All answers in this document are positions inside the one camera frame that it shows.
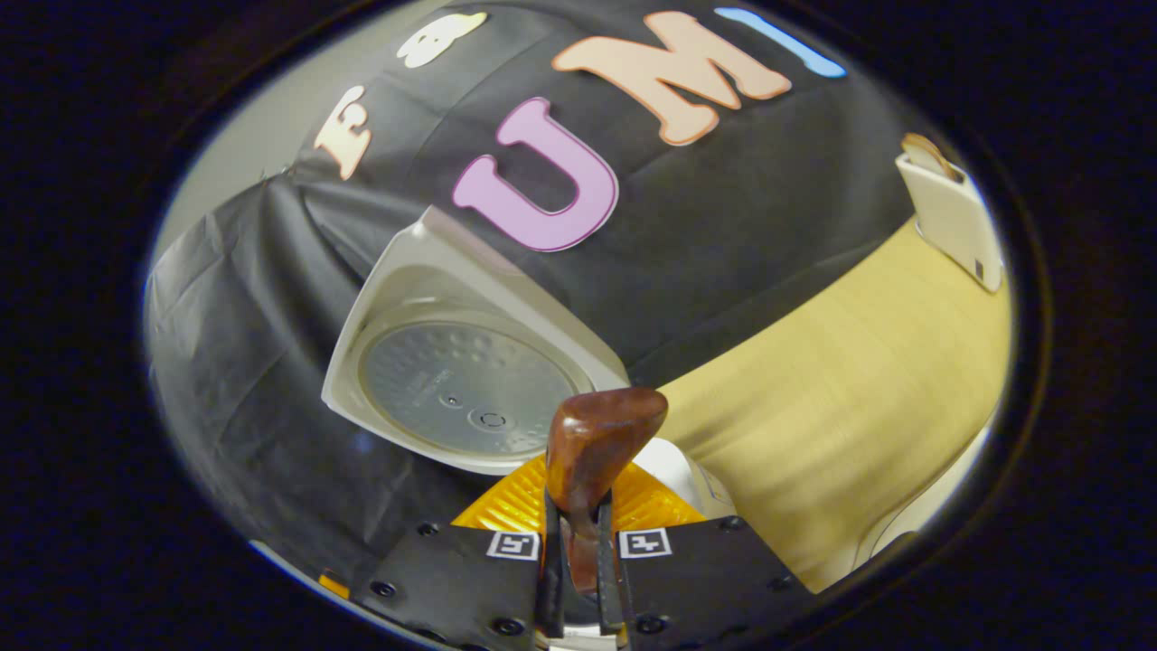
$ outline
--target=wooden handle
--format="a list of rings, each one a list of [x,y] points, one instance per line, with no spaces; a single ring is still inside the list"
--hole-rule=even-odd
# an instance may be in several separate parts
[[[546,446],[546,490],[567,515],[562,537],[572,582],[581,593],[597,590],[598,530],[591,512],[664,419],[666,399],[642,387],[576,395],[554,414]]]

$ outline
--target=letter m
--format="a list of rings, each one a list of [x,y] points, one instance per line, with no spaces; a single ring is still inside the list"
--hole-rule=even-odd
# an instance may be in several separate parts
[[[659,119],[659,138],[670,145],[690,145],[718,124],[718,113],[692,104],[670,86],[690,90],[730,109],[740,106],[727,71],[739,91],[768,99],[791,88],[782,74],[767,69],[681,12],[659,12],[643,23],[666,50],[605,36],[584,38],[554,57],[554,69],[583,69],[625,90]]]

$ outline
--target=black cloth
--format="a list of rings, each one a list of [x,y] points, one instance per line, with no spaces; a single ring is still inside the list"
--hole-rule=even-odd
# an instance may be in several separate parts
[[[244,535],[316,576],[353,576],[404,527],[449,520],[494,482],[397,447],[319,399],[330,354],[359,288],[390,238],[430,204],[530,274],[622,360],[634,384],[661,386],[764,330],[847,272],[912,212],[893,158],[907,131],[937,132],[871,75],[782,20],[743,3],[842,65],[826,79],[782,46],[695,1],[454,2],[487,21],[437,59],[406,68],[384,42],[381,72],[351,79],[374,138],[338,177],[304,134],[295,163],[205,215],[148,280],[150,382],[175,446]],[[662,46],[643,24],[678,9],[793,82],[742,97],[685,147],[610,82],[551,60],[592,35]],[[610,220],[578,245],[537,252],[450,197],[492,154],[546,209],[573,184],[495,131],[526,98],[599,153],[619,177]]]

